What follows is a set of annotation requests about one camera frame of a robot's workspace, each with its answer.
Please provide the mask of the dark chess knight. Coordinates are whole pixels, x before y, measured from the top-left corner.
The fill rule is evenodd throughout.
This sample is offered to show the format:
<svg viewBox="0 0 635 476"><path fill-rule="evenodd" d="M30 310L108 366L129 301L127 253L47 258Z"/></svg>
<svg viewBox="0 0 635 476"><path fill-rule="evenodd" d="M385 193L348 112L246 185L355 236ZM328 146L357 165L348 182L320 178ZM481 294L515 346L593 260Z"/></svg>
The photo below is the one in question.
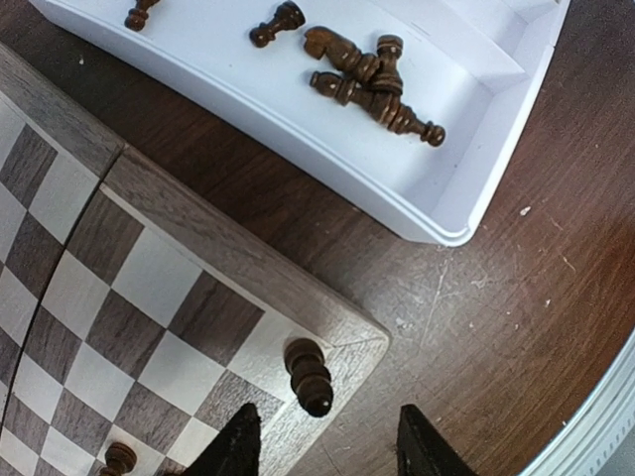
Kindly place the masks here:
<svg viewBox="0 0 635 476"><path fill-rule="evenodd" d="M360 84L367 84L381 67L377 56L363 53L351 40L322 26L305 31L304 50L316 60L327 58L336 70Z"/></svg>

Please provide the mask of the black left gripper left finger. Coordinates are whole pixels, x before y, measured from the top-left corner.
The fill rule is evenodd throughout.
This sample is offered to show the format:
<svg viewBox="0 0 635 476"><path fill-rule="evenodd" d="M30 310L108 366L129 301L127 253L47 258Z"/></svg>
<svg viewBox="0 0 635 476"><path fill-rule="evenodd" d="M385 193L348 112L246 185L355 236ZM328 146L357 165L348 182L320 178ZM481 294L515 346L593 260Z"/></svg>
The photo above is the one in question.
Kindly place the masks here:
<svg viewBox="0 0 635 476"><path fill-rule="evenodd" d="M253 403L243 405L183 476L259 474L261 419Z"/></svg>

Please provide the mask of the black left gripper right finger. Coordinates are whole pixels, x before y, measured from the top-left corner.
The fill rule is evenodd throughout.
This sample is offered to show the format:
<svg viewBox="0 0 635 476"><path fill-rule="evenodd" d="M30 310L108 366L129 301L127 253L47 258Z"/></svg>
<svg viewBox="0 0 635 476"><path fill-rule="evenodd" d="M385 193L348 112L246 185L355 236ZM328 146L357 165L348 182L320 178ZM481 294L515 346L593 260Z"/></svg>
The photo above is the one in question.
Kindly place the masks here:
<svg viewBox="0 0 635 476"><path fill-rule="evenodd" d="M477 476L420 409L401 406L397 434L399 476Z"/></svg>

